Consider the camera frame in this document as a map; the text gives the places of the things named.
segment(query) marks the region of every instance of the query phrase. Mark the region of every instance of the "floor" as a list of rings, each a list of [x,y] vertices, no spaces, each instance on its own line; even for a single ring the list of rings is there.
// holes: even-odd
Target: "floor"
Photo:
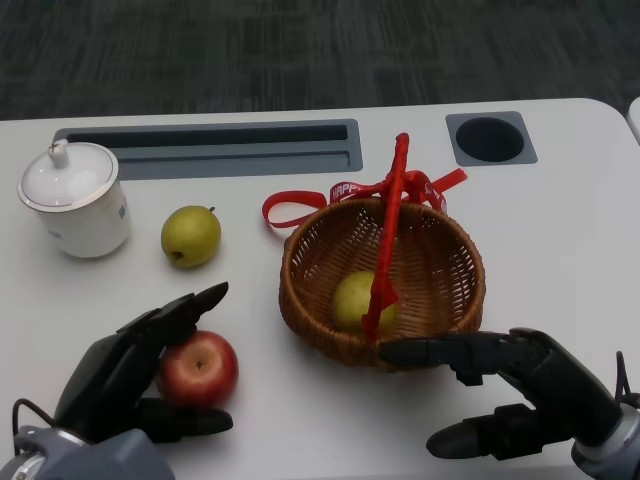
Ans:
[[[0,120],[640,96],[638,0],[1,0]]]

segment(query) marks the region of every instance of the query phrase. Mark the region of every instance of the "white ceramic cup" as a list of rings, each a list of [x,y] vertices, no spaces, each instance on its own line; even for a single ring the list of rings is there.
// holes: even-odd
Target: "white ceramic cup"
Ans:
[[[25,170],[18,194],[37,212],[51,242],[69,255],[106,255],[129,235],[118,161],[101,145],[52,145]]]

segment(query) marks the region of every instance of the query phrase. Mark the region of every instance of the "white table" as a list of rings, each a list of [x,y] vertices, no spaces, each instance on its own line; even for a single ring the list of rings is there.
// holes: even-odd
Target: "white table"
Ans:
[[[631,127],[631,131],[640,142],[640,98],[636,98],[629,107],[629,113],[627,113],[627,122]]]
[[[15,399],[27,397],[53,413],[94,340],[143,311],[228,280],[227,298],[200,327],[224,335],[237,350],[240,384],[228,406],[235,426],[225,434],[163,447],[180,480],[426,478],[443,470],[450,472],[446,478],[468,478],[494,468],[571,465],[569,442],[501,464],[491,457],[459,463],[431,457],[424,444],[432,433],[522,397],[497,378],[466,388],[447,368],[411,374],[348,369],[307,348],[281,319],[282,235],[270,233],[260,214],[264,199],[277,191],[328,193],[340,180],[381,180],[390,167],[394,137],[402,131],[411,136],[409,168],[435,179],[456,167],[447,114],[506,110],[524,117],[538,163],[467,168],[469,179],[446,193],[449,213],[483,256],[488,287],[483,328],[543,330],[611,389],[614,354],[621,349],[631,385],[640,388],[640,146],[624,118],[602,103],[570,99],[4,122],[0,452],[7,457],[11,452]],[[114,255],[99,260],[75,260],[53,250],[16,194],[23,168],[63,127],[321,118],[359,122],[362,171],[123,182],[133,235]],[[159,237],[167,216],[188,204],[216,207],[223,244],[212,264],[183,272],[165,261]],[[548,470],[539,472],[549,477]],[[430,478],[438,475],[445,478]]]

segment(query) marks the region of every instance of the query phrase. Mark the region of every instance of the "pear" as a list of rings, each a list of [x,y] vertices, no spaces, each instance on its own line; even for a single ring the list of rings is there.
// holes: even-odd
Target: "pear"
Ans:
[[[162,251],[176,267],[192,268],[211,260],[220,246],[222,229],[213,208],[182,207],[162,227]]]
[[[352,273],[338,284],[333,294],[331,311],[338,330],[362,335],[362,316],[369,311],[373,272]],[[378,328],[386,334],[393,328],[395,304],[380,313]]]

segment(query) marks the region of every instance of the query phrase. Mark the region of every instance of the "cup holder hole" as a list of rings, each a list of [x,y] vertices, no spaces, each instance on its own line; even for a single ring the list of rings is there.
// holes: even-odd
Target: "cup holder hole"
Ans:
[[[456,132],[464,153],[484,162],[506,162],[524,149],[524,138],[509,122],[492,117],[467,120]]]

